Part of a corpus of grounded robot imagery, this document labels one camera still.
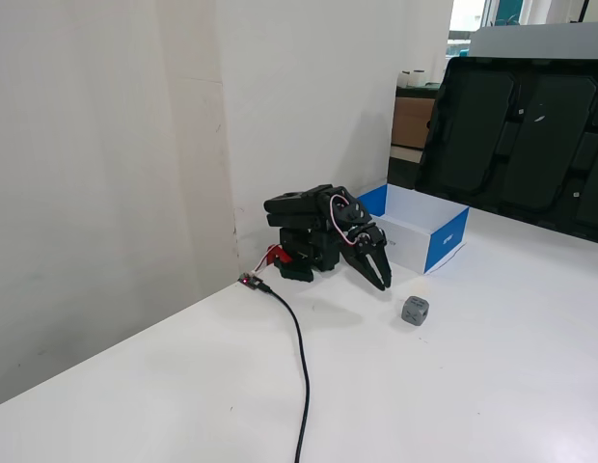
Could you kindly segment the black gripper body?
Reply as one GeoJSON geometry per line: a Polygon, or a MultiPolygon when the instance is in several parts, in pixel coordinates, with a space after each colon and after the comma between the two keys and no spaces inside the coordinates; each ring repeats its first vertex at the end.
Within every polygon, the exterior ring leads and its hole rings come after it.
{"type": "Polygon", "coordinates": [[[349,241],[346,247],[356,255],[373,254],[387,245],[386,235],[373,222],[352,227],[346,238],[349,241]]]}

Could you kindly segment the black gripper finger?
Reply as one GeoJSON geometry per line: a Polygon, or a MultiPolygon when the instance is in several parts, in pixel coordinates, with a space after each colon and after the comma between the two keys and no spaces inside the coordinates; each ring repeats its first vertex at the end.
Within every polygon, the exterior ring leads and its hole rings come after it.
{"type": "Polygon", "coordinates": [[[373,286],[379,290],[384,289],[383,283],[377,276],[375,270],[368,262],[365,255],[357,253],[357,250],[350,246],[342,246],[340,248],[340,253],[345,262],[354,270],[356,270],[361,276],[363,276],[367,281],[369,281],[373,286]]]}
{"type": "Polygon", "coordinates": [[[388,289],[392,283],[392,270],[387,258],[385,247],[375,246],[369,253],[372,259],[372,271],[375,285],[379,289],[388,289]]]}

